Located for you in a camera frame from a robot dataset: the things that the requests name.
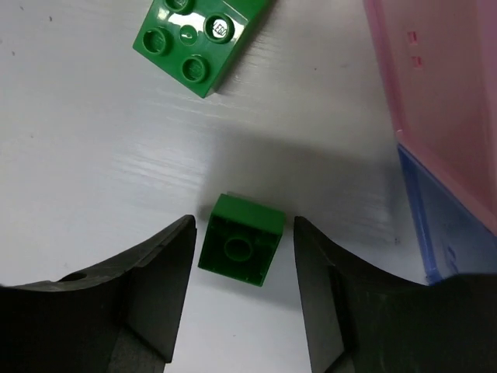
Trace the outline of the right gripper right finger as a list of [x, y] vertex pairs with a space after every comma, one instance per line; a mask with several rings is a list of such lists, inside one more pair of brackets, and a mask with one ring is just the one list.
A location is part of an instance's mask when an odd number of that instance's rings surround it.
[[494, 372], [496, 277], [426, 286], [343, 249], [306, 218], [294, 255], [314, 372]]

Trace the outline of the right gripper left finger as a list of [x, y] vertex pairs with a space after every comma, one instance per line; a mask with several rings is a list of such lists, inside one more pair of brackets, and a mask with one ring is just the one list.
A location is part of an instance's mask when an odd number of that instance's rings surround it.
[[185, 215], [58, 281], [2, 287], [3, 372], [162, 372], [172, 362], [196, 244]]

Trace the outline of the dark green double lego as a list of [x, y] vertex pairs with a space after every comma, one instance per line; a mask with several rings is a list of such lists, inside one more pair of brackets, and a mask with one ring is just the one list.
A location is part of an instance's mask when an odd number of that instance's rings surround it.
[[271, 1], [153, 1], [133, 49], [201, 98], [220, 84]]

